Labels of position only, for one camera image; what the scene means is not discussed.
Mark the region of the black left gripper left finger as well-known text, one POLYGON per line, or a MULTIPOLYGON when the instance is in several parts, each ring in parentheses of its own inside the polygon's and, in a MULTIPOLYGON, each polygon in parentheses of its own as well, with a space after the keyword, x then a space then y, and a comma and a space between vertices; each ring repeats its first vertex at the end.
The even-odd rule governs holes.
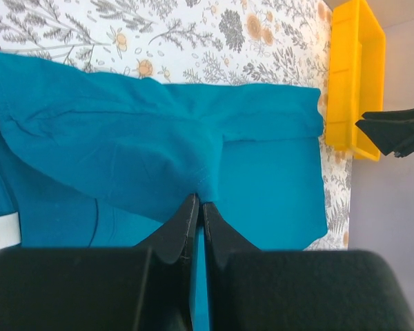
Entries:
POLYGON ((0 252, 0 330, 192 330, 199 198, 131 248, 0 252))

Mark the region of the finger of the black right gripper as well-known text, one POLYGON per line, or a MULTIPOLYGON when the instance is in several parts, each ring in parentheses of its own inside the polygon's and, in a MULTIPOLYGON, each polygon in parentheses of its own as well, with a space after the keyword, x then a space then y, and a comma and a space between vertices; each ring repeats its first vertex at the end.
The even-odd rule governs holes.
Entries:
POLYGON ((390 121, 396 123, 414 124, 414 108, 408 110, 396 110, 388 112, 365 112, 361 122, 390 121))
POLYGON ((360 119, 355 124, 383 155, 397 158, 414 153, 414 120, 360 119))

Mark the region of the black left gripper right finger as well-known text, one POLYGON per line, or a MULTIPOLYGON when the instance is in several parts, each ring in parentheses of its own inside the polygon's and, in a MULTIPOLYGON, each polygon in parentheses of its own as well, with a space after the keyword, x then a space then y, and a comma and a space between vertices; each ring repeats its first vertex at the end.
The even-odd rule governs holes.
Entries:
POLYGON ((203 206, 212 330, 414 330, 387 262, 364 250, 264 251, 203 206))

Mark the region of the yellow plastic bin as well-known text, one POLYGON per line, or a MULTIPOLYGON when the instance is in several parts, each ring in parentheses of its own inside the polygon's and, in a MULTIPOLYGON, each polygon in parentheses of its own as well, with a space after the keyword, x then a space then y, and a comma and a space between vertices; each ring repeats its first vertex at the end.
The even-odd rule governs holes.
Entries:
POLYGON ((365 112, 381 112, 386 35, 366 1, 333 11, 325 141, 357 159, 378 161, 380 151, 355 125, 365 112))

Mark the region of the blue t shirt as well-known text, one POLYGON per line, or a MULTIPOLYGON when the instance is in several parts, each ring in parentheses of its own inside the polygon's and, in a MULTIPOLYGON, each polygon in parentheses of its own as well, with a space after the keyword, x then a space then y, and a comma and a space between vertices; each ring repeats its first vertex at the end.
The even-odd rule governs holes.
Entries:
MULTIPOLYGON (((155 85, 0 52, 0 133, 25 164, 133 214, 159 194, 183 193, 158 228, 189 195, 199 198, 192 314, 207 328, 205 204, 264 251, 305 251, 326 232, 320 94, 267 83, 155 85)), ((158 228, 132 245, 8 248, 131 248, 158 228)))

